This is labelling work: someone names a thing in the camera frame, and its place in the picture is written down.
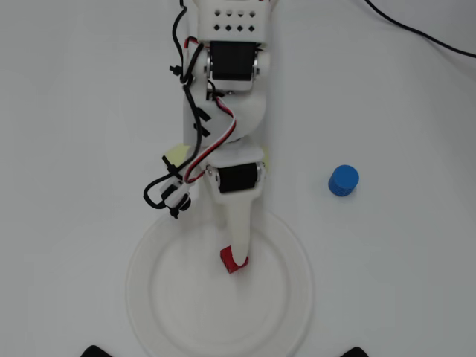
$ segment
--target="blue bottle cap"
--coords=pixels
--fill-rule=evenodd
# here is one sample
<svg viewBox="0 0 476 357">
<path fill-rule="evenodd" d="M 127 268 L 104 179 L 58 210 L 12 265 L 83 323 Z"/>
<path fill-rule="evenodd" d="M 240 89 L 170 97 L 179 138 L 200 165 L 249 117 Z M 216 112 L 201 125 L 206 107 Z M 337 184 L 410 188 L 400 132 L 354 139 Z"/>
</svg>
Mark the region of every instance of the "blue bottle cap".
<svg viewBox="0 0 476 357">
<path fill-rule="evenodd" d="M 336 196 L 350 195 L 358 184 L 358 172 L 352 166 L 342 165 L 335 169 L 329 180 L 329 189 Z"/>
</svg>

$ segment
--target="white table surface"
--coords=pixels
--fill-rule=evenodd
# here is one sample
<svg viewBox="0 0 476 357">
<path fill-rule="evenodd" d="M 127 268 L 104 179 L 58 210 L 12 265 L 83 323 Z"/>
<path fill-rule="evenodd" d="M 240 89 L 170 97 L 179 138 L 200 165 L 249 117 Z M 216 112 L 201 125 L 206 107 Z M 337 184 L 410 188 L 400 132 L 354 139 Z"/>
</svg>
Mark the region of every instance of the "white table surface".
<svg viewBox="0 0 476 357">
<path fill-rule="evenodd" d="M 145 356 L 124 280 L 162 214 L 142 190 L 181 140 L 176 2 L 0 5 L 1 356 Z M 376 3 L 476 51 L 474 2 Z M 317 292 L 297 357 L 473 356 L 476 62 L 360 0 L 281 0 L 273 60 L 264 202 Z M 341 164 L 361 174 L 344 199 L 327 188 Z"/>
</svg>

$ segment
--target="electrical wire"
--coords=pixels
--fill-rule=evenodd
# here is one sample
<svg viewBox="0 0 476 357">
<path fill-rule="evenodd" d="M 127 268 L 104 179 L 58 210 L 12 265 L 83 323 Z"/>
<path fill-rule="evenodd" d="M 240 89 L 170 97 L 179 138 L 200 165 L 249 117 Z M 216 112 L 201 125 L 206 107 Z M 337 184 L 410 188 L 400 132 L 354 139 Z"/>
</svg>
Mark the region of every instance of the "electrical wire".
<svg viewBox="0 0 476 357">
<path fill-rule="evenodd" d="M 217 148 L 219 148 L 223 143 L 225 143 L 228 138 L 231 136 L 231 134 L 233 134 L 233 131 L 236 129 L 237 127 L 237 117 L 235 116 L 235 114 L 227 107 L 227 105 L 225 104 L 225 102 L 223 101 L 222 98 L 220 97 L 215 97 L 215 101 L 216 101 L 216 104 L 217 106 L 222 110 L 224 111 L 225 113 L 227 113 L 228 115 L 230 115 L 232 117 L 232 121 L 231 121 L 231 124 L 230 126 L 228 127 L 228 129 L 223 133 L 222 136 L 220 136 L 218 139 L 216 139 L 216 141 L 211 144 L 205 151 L 203 151 L 197 158 L 195 158 L 192 163 L 190 164 L 190 166 L 187 168 L 187 171 L 185 172 L 185 175 L 184 175 L 184 181 L 188 184 L 191 184 L 193 182 L 195 182 L 196 180 L 198 180 L 200 177 L 202 177 L 204 175 L 204 171 L 202 171 L 197 177 L 195 178 L 190 178 L 190 174 L 192 173 L 192 171 L 207 157 L 209 156 L 213 151 L 215 151 Z"/>
<path fill-rule="evenodd" d="M 184 0 L 180 0 L 180 7 L 182 8 L 180 14 L 177 16 L 176 20 L 172 26 L 172 39 L 173 43 L 175 43 L 178 51 L 178 55 L 180 56 L 181 64 L 184 64 L 184 53 L 181 49 L 179 39 L 177 38 L 177 28 L 179 27 L 179 23 L 182 17 L 184 17 L 185 13 L 188 11 L 188 8 L 184 5 Z"/>
<path fill-rule="evenodd" d="M 407 26 L 407 25 L 404 25 L 402 24 L 401 22 L 398 22 L 394 19 L 392 19 L 391 17 L 389 17 L 389 15 L 386 15 L 385 13 L 383 13 L 382 11 L 380 11 L 380 9 L 377 8 L 377 6 L 375 6 L 370 0 L 364 0 L 371 8 L 372 10 L 374 10 L 376 13 L 378 13 L 381 17 L 383 17 L 384 19 L 386 19 L 387 21 L 393 23 L 394 25 L 396 26 L 399 26 L 400 28 L 403 28 L 404 30 L 408 30 L 410 32 L 413 32 L 413 33 L 416 33 L 417 35 L 420 35 L 420 36 L 423 36 L 425 37 L 426 39 L 429 39 L 430 41 L 436 43 L 437 45 L 440 45 L 446 49 L 449 49 L 450 51 L 453 51 L 453 52 L 456 52 L 457 54 L 462 54 L 463 56 L 468 56 L 468 57 L 472 57 L 472 58 L 476 58 L 476 54 L 472 54 L 471 52 L 466 52 L 466 51 L 461 51 L 461 50 L 458 50 L 457 48 L 454 48 L 453 46 L 450 46 L 450 45 L 447 45 L 445 44 L 444 42 L 441 42 L 440 40 L 438 39 L 435 39 L 434 37 L 420 31 L 420 30 L 417 30 L 415 28 L 411 28 L 410 26 Z"/>
<path fill-rule="evenodd" d="M 186 161 L 184 161 L 179 167 L 177 167 L 177 170 L 176 170 L 177 173 L 180 172 L 181 170 L 183 170 L 188 164 L 190 164 L 198 156 L 198 154 L 200 152 L 200 147 L 202 146 L 202 122 L 200 121 L 199 111 L 196 107 L 195 100 L 193 100 L 192 94 L 190 93 L 190 87 L 189 86 L 183 86 L 183 89 L 184 89 L 184 92 L 185 92 L 185 97 L 187 98 L 188 103 L 190 104 L 190 108 L 192 109 L 193 117 L 195 119 L 196 143 L 195 143 L 195 149 L 193 151 L 193 154 Z M 165 206 L 162 202 L 155 203 L 150 198 L 149 192 L 154 186 L 160 184 L 163 181 L 171 179 L 172 177 L 173 177 L 173 174 L 168 173 L 165 176 L 157 178 L 155 181 L 152 181 L 150 184 L 148 184 L 146 186 L 146 188 L 144 189 L 144 199 L 150 207 L 155 208 L 156 210 L 160 210 L 162 208 L 165 208 Z"/>
</svg>

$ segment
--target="cable connector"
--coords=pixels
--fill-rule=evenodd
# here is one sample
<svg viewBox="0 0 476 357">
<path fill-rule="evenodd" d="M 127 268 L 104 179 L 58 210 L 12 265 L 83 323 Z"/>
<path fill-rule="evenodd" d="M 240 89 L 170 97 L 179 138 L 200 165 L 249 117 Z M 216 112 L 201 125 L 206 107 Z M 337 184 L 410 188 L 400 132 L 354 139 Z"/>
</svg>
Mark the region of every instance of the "cable connector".
<svg viewBox="0 0 476 357">
<path fill-rule="evenodd" d="M 172 177 L 161 188 L 161 206 L 169 208 L 170 215 L 178 219 L 180 212 L 186 211 L 190 205 L 190 185 L 176 177 Z"/>
<path fill-rule="evenodd" d="M 177 77 L 180 76 L 181 73 L 182 73 L 182 68 L 181 68 L 180 65 L 176 65 L 175 67 L 171 65 L 171 66 L 169 67 L 169 69 L 170 69 L 170 71 L 171 71 L 172 73 L 174 73 Z"/>
</svg>

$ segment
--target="red cube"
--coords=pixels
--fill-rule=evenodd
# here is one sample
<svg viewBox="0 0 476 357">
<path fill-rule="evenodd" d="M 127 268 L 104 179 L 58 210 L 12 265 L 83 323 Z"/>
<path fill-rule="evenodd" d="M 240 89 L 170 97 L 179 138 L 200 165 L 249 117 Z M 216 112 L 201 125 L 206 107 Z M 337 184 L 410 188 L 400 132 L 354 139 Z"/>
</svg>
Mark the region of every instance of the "red cube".
<svg viewBox="0 0 476 357">
<path fill-rule="evenodd" d="M 230 274 L 247 266 L 249 261 L 248 257 L 246 257 L 245 263 L 242 266 L 238 266 L 233 260 L 233 255 L 231 254 L 231 247 L 222 249 L 222 251 L 220 251 L 220 257 L 222 258 L 223 264 L 225 264 L 226 270 L 228 270 L 228 273 Z"/>
</svg>

